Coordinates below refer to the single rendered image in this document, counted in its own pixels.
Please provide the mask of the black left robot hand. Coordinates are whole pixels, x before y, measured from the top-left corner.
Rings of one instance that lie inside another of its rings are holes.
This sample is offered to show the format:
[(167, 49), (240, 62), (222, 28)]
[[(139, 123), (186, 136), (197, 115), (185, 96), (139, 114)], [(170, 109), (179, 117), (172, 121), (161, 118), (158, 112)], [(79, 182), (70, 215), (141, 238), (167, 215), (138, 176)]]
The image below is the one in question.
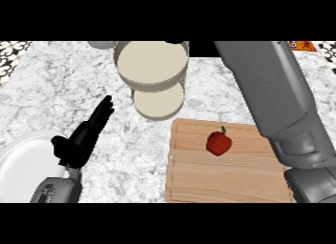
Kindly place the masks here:
[(111, 96), (108, 95), (89, 119), (79, 124), (71, 136), (68, 138), (59, 135), (52, 137), (53, 155), (59, 158), (61, 166), (71, 169), (80, 169), (84, 166), (112, 112)]

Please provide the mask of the red squash with green stem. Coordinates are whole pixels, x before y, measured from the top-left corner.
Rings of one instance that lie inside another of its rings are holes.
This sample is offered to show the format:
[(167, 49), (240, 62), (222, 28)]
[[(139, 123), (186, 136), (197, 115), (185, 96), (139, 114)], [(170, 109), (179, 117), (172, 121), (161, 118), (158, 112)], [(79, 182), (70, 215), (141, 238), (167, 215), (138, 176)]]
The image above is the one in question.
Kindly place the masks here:
[(225, 154), (231, 148), (232, 141), (226, 136), (226, 128), (220, 127), (217, 132), (213, 132), (206, 141), (206, 149), (216, 155)]

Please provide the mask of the wooden cutting board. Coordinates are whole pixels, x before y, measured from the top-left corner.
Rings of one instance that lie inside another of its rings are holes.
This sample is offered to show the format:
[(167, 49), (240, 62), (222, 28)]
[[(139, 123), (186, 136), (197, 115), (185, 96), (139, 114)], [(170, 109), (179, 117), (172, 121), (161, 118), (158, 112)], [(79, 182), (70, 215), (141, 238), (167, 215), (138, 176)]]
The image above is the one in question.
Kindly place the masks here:
[[(206, 149), (207, 137), (225, 131), (232, 146), (222, 155)], [(257, 127), (178, 118), (170, 126), (166, 201), (291, 203), (278, 162)]]

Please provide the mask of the white round plate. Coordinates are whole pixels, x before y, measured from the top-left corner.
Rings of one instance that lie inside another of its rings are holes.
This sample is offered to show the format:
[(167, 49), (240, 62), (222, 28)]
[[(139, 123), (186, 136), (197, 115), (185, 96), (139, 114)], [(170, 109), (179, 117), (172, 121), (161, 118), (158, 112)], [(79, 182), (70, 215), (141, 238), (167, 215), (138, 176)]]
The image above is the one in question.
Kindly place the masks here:
[(0, 151), (0, 203), (28, 203), (47, 177), (64, 177), (50, 139), (62, 133), (39, 130), (16, 138)]

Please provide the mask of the grey round object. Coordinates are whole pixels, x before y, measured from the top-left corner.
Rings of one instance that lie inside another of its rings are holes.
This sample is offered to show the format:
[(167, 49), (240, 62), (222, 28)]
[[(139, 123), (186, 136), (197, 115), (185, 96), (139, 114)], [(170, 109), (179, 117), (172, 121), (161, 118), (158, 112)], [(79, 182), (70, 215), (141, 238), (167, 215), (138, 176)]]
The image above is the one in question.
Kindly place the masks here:
[(92, 48), (99, 50), (108, 50), (114, 47), (114, 43), (111, 41), (89, 41), (87, 44)]

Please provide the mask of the black appliance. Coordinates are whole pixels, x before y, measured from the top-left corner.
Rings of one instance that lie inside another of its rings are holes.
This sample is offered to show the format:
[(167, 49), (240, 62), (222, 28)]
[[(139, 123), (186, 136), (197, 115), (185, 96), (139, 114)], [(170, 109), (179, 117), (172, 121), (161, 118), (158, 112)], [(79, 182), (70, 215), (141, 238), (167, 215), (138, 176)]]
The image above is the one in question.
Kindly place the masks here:
[(191, 57), (219, 57), (213, 41), (191, 41), (189, 42), (189, 56)]

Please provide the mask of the orange packet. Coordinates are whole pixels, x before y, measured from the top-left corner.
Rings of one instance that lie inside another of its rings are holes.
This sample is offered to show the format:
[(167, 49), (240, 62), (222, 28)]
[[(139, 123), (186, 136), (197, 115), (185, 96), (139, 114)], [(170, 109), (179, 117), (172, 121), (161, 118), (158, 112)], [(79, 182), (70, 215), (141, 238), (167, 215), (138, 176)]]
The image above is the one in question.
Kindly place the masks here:
[(315, 51), (315, 45), (311, 41), (288, 41), (290, 48), (294, 51)]

